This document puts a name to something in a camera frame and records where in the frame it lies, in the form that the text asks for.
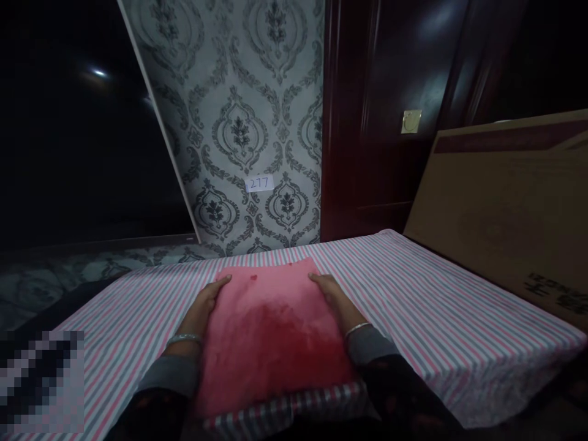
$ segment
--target floor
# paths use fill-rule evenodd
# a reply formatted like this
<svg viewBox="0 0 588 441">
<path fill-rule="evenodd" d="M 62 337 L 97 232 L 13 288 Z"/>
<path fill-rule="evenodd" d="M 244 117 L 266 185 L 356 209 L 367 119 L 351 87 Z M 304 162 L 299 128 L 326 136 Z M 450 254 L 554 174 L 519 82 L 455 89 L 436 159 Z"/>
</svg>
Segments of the floor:
<svg viewBox="0 0 588 441">
<path fill-rule="evenodd" d="M 472 431 L 472 441 L 576 441 L 588 440 L 588 412 L 557 397 L 528 419 L 513 418 L 492 429 Z"/>
</svg>

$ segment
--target silver bangle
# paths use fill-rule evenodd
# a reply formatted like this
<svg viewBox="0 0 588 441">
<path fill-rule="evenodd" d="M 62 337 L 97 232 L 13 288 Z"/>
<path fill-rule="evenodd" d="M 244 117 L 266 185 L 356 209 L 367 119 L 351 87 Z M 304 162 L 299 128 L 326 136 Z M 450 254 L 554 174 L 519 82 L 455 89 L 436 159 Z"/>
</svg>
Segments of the silver bangle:
<svg viewBox="0 0 588 441">
<path fill-rule="evenodd" d="M 351 334 L 353 331 L 357 331 L 359 328 L 362 328 L 364 326 L 368 326 L 370 323 L 368 322 L 364 322 L 364 323 L 360 323 L 359 325 L 354 326 L 353 328 L 351 328 L 350 330 L 348 330 L 345 333 L 345 337 L 343 337 L 343 341 L 347 340 L 347 337 L 349 337 L 349 334 Z"/>
<path fill-rule="evenodd" d="M 200 346 L 202 346 L 202 338 L 200 338 L 200 336 L 197 336 L 196 334 L 178 334 L 170 338 L 167 341 L 165 347 L 168 348 L 170 345 L 177 343 L 179 341 L 194 341 L 198 343 Z"/>
</svg>

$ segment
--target dark red door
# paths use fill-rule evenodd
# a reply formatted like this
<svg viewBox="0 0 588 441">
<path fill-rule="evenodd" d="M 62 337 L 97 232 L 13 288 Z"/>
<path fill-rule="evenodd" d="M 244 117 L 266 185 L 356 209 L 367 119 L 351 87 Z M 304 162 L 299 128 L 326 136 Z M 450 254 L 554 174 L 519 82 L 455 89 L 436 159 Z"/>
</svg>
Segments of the dark red door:
<svg viewBox="0 0 588 441">
<path fill-rule="evenodd" d="M 502 3 L 327 1 L 321 241 L 403 231 L 437 130 L 475 111 Z"/>
</svg>

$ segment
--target number label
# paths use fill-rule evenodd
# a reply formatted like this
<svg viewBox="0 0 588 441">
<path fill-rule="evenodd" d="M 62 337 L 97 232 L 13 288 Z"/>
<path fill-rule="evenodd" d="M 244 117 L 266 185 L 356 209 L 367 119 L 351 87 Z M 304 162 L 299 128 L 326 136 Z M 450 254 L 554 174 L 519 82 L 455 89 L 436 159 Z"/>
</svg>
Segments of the number label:
<svg viewBox="0 0 588 441">
<path fill-rule="evenodd" d="M 272 175 L 258 175 L 251 178 L 244 178 L 247 193 L 257 191 L 268 191 L 274 189 L 274 177 Z"/>
</svg>

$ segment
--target bed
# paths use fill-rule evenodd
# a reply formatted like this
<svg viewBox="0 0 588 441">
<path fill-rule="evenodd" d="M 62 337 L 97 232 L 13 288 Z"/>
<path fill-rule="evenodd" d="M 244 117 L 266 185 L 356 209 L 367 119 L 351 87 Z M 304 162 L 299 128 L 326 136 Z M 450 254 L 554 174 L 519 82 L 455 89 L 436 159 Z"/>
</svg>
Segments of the bed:
<svg viewBox="0 0 588 441">
<path fill-rule="evenodd" d="M 58 327 L 85 333 L 85 432 L 56 439 L 104 437 L 194 293 L 223 267 L 282 265 L 305 257 L 336 277 L 467 428 L 491 426 L 521 411 L 586 344 L 586 335 L 573 326 L 392 230 L 145 268 L 110 285 Z M 358 382 L 300 392 L 204 424 L 225 438 L 253 439 L 281 430 L 294 415 L 344 418 L 367 405 Z"/>
</svg>

